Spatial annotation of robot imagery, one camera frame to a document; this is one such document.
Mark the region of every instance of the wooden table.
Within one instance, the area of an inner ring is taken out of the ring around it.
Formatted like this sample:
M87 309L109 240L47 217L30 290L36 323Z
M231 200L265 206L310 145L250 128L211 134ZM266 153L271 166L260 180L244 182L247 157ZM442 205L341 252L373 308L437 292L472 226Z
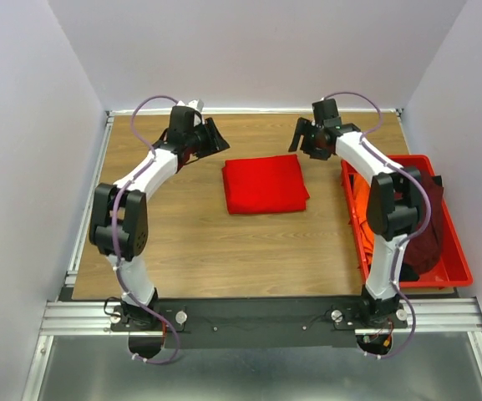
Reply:
M311 199L299 213L230 216L222 184L224 160L283 155L298 114L214 116L230 143L228 151L186 166L162 185L148 204L150 238L144 255L162 297L264 297L358 294L352 228L341 187L338 157L309 160L298 153ZM342 115L368 129L374 113ZM168 116L141 116L137 128L149 140L168 125ZM388 155L408 150L395 114L370 140ZM131 134L129 117L116 117L100 181L112 183L145 157ZM119 296L106 259L84 246L74 299Z

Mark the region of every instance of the red fabric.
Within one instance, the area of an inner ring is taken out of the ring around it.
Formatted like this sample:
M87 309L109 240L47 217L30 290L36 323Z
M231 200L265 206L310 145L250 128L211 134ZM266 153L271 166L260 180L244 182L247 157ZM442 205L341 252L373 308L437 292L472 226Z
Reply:
M222 176L231 215L306 210L309 194L296 155L226 160Z

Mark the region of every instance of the purple cable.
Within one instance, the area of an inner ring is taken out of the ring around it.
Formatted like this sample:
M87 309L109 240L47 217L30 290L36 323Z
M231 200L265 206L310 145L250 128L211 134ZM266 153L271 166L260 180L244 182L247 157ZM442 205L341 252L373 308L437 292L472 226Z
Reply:
M366 96L364 96L362 94L358 94L356 92L348 92L348 91L335 92L333 94L329 94L328 96L324 96L324 99L329 99L329 98L331 98L333 96L336 96L338 94L351 94L351 95L354 95L354 96L358 96L362 99L367 100L376 109L376 112L378 113L378 123L376 124L376 126L374 128L368 129L367 131L365 131L364 133L361 134L361 136L359 137L359 143L376 160L383 163L383 165L387 166L390 170L395 171L395 172L399 173L400 175L403 175L408 180L410 180L412 182L412 184L415 185L417 187L417 189L419 190L421 196L423 197L424 204L425 204L425 207L426 207L426 214L424 216L423 224L420 226L420 228L418 230L416 230L415 232L412 232L410 235L403 238L397 244L396 252L394 252L393 260L391 261L391 272L389 274L389 277L390 277L390 280L391 280L391 285L393 286L394 291L408 304L409 311L411 312L412 323L411 323L411 329L410 329L408 337L397 349L395 349L391 353L388 353L387 355L377 355L376 356L379 359L387 359L387 358L392 358L392 357L398 355L409 345L409 343L411 342L411 340L414 337L415 330L417 328L417 316L415 314L414 306L412 305L411 301L409 301L408 297L406 297L406 295L400 290L400 287L398 285L398 280L397 280L397 277L396 277L395 273L397 271L398 256L400 255L400 252L402 250L402 245L405 244L407 241L413 240L415 237L420 236L424 232L424 230L426 230L426 228L427 228L427 226L430 222L430 217L432 215L432 206L430 205L430 199L428 198L428 194L424 190L423 186L420 185L420 183L417 180L415 180L408 172L398 168L396 165L393 165L391 163L386 162L386 160L384 160L369 145L367 145L367 142L364 141L367 134L370 134L370 133L376 131L377 129L379 129L382 126L382 123L383 123L382 110L380 110L380 108L371 99L367 98Z
M133 358L135 359L139 359L140 361L143 361L144 363L150 363L150 364L153 364L153 365L164 365L166 363L170 363L174 360L175 356L177 355L177 353L180 351L181 349L181 340L180 340L180 335L178 334L178 332L175 330L174 328L174 325L169 322L167 319L165 319L164 317L162 317L159 313L153 311L152 309L150 309L147 305L145 305L144 303L142 303L135 295L133 295L131 293L131 290L127 287L127 285L125 284L124 282L124 278L122 277L122 274L120 272L120 269L122 268L121 267L121 264L122 264L122 251L120 249L120 242L119 242L119 238L118 236L116 235L116 233L118 232L118 210L119 210L119 207L120 207L120 201L122 199L122 195L124 194L124 192L129 188L129 186L137 179L139 178L146 170L148 170L148 168L153 164L153 162L155 161L155 149L153 147L153 145L148 141L146 140L145 138L142 137L142 135L139 134L139 132L136 130L136 128L134 127L134 118L135 116L137 115L137 113L139 113L140 109L142 109L142 107L150 102L151 100L154 100L154 99L168 99L168 100L172 100L174 103L178 103L177 100L175 100L174 98L171 98L170 96L164 96L164 95L157 95L157 96L152 96L150 98L147 98L144 102L142 102L141 104L139 104L137 106L137 108L134 110L133 114L131 115L131 121L129 123L130 127L131 127L131 130L133 131L133 134L142 142L144 143L148 149L150 150L150 152L152 153L152 155L154 156L148 163L146 163L146 165L144 165L139 171L137 171L133 178L131 180L129 180L128 182L126 182L124 184L124 186L122 186L122 188L118 191L118 194L116 194L116 197L114 198L114 204L113 204L113 215L112 215L112 218L111 218L111 226L112 226L112 230L113 230L113 248L114 248L114 254L116 255L116 278L118 279L118 283L120 285L120 287L122 288L122 290L127 294L127 296L131 299L131 301L133 301L136 305L138 305L139 307L141 307L142 309L144 309L147 313L149 313L150 315L152 315L153 317L159 319L161 322L163 322L166 326L168 326L170 328L170 330L172 331L172 334L174 335L174 338L175 338L175 350L174 350L174 353L172 353L172 355L170 355L169 358L167 359L161 359L161 360L158 360L158 361L154 361L152 359L147 359L147 358L142 358L140 355L134 353L133 354Z

